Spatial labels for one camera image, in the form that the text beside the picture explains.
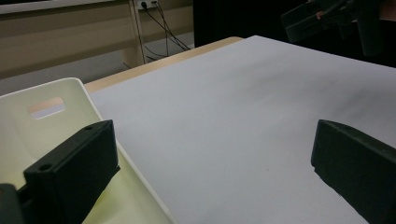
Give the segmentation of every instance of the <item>wooden table edge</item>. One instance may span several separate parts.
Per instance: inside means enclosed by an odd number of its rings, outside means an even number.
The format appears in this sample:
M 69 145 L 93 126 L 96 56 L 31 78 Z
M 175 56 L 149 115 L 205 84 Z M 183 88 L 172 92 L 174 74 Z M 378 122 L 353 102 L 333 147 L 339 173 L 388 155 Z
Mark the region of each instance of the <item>wooden table edge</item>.
M 196 49 L 190 49 L 190 50 L 181 52 L 179 54 L 176 54 L 176 55 L 164 58 L 164 59 L 160 59 L 160 60 L 152 62 L 152 63 L 146 63 L 143 65 L 137 66 L 135 68 L 131 68 L 127 71 L 120 72 L 120 73 L 117 73 L 117 74 L 109 76 L 109 77 L 103 77 L 103 78 L 97 79 L 95 81 L 86 83 L 84 85 L 84 87 L 88 93 L 91 93 L 94 91 L 99 91 L 103 88 L 115 85 L 117 83 L 120 83 L 122 81 L 130 79 L 132 77 L 138 77 L 138 76 L 146 74 L 150 71 L 160 69 L 160 68 L 170 65 L 172 63 L 177 63 L 177 62 L 181 62 L 183 60 L 187 60 L 189 58 L 198 56 L 200 54 L 207 53 L 214 49 L 219 49 L 221 47 L 230 45 L 230 44 L 240 41 L 242 39 L 243 39 L 242 37 L 237 37 L 237 36 L 231 36 L 228 38 L 224 38 L 219 41 L 201 46 Z

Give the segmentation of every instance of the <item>bin handle hole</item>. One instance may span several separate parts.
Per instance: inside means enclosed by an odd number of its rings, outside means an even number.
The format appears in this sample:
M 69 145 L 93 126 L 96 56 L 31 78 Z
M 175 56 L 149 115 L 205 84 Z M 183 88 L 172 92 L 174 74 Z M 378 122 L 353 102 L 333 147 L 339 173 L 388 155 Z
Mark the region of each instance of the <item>bin handle hole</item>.
M 29 106 L 28 112 L 34 119 L 43 119 L 62 112 L 65 109 L 64 100 L 61 97 L 54 97 L 36 105 Z

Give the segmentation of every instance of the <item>table surface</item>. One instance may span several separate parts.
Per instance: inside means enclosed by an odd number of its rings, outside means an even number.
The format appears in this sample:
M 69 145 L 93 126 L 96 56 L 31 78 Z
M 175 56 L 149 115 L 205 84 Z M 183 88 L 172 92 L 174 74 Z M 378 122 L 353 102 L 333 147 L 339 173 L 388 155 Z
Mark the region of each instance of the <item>table surface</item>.
M 367 223 L 310 157 L 319 119 L 396 146 L 396 69 L 232 42 L 87 84 L 127 156 L 179 223 Z

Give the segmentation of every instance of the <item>power outlet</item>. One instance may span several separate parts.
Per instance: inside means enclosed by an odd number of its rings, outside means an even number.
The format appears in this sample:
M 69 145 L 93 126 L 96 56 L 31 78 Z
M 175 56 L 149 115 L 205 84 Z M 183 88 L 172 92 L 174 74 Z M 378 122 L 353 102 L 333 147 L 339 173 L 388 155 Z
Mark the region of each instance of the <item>power outlet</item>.
M 151 8 L 151 7 L 156 7 L 156 3 L 158 3 L 158 0 L 137 0 L 137 9 L 139 10 L 144 10 L 143 5 L 146 3 L 146 8 Z

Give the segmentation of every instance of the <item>plastic container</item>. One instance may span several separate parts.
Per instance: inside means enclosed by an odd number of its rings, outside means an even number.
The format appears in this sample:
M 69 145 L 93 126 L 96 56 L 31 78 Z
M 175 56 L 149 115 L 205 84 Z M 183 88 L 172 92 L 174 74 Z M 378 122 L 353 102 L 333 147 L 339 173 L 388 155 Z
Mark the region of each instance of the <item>plastic container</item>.
M 101 120 L 77 78 L 0 96 L 0 183 L 20 188 L 25 184 L 24 169 L 79 129 Z M 117 146 L 121 169 L 84 223 L 176 223 L 122 146 Z

